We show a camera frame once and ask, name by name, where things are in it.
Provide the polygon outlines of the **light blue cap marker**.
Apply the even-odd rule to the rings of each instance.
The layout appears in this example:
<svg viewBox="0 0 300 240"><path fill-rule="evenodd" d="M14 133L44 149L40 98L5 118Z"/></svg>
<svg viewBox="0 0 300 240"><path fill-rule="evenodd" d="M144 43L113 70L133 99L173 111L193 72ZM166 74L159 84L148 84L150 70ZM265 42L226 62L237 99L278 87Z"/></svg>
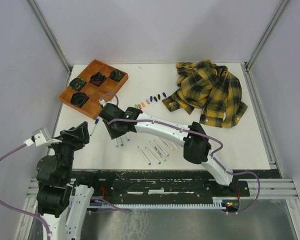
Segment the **light blue cap marker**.
<svg viewBox="0 0 300 240"><path fill-rule="evenodd" d="M145 159L145 161L147 162L147 164L149 166L152 165L152 163L150 162L150 160L148 159L148 157L146 156L146 154L143 152L143 150L138 146L137 149L139 150L139 152L141 153L141 155L143 156L143 158Z"/></svg>

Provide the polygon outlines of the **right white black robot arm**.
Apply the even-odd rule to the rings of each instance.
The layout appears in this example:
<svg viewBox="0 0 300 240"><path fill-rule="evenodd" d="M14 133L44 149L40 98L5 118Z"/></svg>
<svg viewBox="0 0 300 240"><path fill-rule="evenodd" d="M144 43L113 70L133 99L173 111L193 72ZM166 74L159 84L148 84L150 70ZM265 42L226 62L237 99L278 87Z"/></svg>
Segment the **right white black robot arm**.
<svg viewBox="0 0 300 240"><path fill-rule="evenodd" d="M133 132L171 141L183 147L183 158L186 161L202 165L213 176L220 185L221 193L230 196L237 191L238 180L235 174L215 157L215 153L223 148L223 143L207 135L200 123L177 124L134 107L128 107L123 111L116 104L103 100L100 105L99 117L104 122L111 139Z"/></svg>

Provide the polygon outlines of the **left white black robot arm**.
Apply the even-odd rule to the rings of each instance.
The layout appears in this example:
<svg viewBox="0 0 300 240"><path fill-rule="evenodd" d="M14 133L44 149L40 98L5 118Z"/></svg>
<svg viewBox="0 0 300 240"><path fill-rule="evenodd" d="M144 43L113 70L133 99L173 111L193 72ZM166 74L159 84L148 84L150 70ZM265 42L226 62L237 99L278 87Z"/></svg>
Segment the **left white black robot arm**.
<svg viewBox="0 0 300 240"><path fill-rule="evenodd" d="M75 151L90 142L88 123L62 130L56 137L51 137L46 128L33 135L37 147L54 151L36 166L37 210L44 221L45 236L49 240L79 240L90 198L101 189L93 173L88 177L77 176L71 185Z"/></svg>

